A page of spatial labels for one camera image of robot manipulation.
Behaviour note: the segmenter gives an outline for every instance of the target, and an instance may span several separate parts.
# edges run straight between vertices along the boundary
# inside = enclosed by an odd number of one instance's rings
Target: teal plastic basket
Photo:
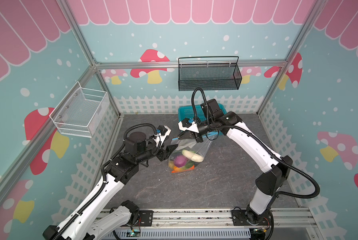
[[[220,109],[223,111],[224,114],[227,113],[226,109],[222,104],[219,103]],[[201,121],[205,120],[205,115],[203,113],[202,107],[200,105],[195,105],[196,113]],[[192,119],[194,117],[194,111],[192,110],[192,106],[183,106],[178,108],[178,117],[179,121],[182,121],[185,118]]]

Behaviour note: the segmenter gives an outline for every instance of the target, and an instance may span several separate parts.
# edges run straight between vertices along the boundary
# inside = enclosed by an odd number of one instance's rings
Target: white wire basket
[[[108,93],[82,88],[79,82],[72,94],[58,104],[50,118],[61,134],[92,137],[109,106]]]

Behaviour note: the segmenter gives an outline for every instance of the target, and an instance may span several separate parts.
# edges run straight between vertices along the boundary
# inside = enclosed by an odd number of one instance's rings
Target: white picket fence pattern
[[[66,197],[59,200],[59,212],[51,215],[53,225],[65,220],[96,184],[94,179],[100,170],[101,159],[109,141],[111,130],[115,125],[115,120],[116,114],[109,106],[94,136],[90,139],[90,145],[86,145],[86,153],[81,154],[82,162],[76,165],[78,171],[71,175],[72,183],[66,186]]]
[[[218,103],[223,104],[227,112],[233,111],[236,113],[256,113],[263,101],[263,96],[259,98],[256,96],[253,96],[252,98],[249,98],[248,96],[245,96],[244,98],[241,98],[240,96],[237,96],[236,98],[233,98],[232,96],[229,98],[226,98],[225,96],[217,98],[217,96],[214,96],[213,98]],[[179,98],[178,96],[175,98],[170,96],[167,98],[164,98],[163,96],[160,96],[160,98],[156,98],[155,96],[152,98],[148,98],[147,96],[140,98],[137,96],[136,99],[131,96],[129,98],[124,98],[122,96],[120,99],[114,97],[114,100],[119,111],[125,114],[177,113],[179,107],[191,105],[191,98],[187,98],[186,96],[183,98]],[[194,99],[194,103],[203,103],[202,97],[199,96]]]
[[[313,176],[312,172],[307,172],[307,162],[301,160],[301,152],[296,151],[296,143],[292,143],[292,136],[287,135],[287,127],[283,127],[283,121],[279,120],[279,114],[276,114],[276,108],[273,108],[273,102],[266,105],[260,117],[264,123],[264,128],[267,131],[272,146],[275,148],[274,150],[282,156],[290,156],[296,168]],[[307,179],[294,171],[290,172],[288,182],[296,194],[310,194],[313,192],[314,186],[310,184]],[[339,237],[341,240],[345,240],[344,235],[347,230],[338,227],[336,224],[335,218],[337,214],[327,208],[327,198],[318,195],[313,199],[297,199],[297,201],[301,206],[310,208],[325,239],[331,237],[331,239],[334,240]]]

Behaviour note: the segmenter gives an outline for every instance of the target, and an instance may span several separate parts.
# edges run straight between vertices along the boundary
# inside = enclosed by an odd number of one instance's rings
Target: basket
[[[227,113],[226,109],[224,108],[224,106],[222,104],[219,103],[219,107],[223,111],[224,114]],[[195,108],[196,108],[196,113],[198,114],[199,119],[201,121],[204,121],[205,115],[202,110],[202,107],[200,105],[195,105]],[[192,110],[192,106],[184,106],[184,107],[178,108],[178,116],[179,116],[179,121],[182,121],[185,118],[189,118],[189,119],[194,118],[194,111]]]
[[[207,61],[192,61],[194,58]],[[234,60],[216,60],[218,58]],[[197,87],[203,90],[238,90],[242,81],[238,60],[237,56],[179,58],[179,91],[193,91]]]
[[[65,96],[50,118],[61,134],[92,137],[108,106],[107,92],[82,88],[76,82],[72,94]]]

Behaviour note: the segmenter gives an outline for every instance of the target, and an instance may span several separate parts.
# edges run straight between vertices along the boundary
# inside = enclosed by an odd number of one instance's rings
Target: plastic bag
[[[217,133],[210,132],[208,137],[213,139]],[[205,155],[210,148],[211,141],[205,136],[203,142],[196,142],[195,139],[172,139],[171,144],[177,144],[178,147],[171,154],[168,161],[168,170],[172,173],[185,172],[193,170],[205,158]]]

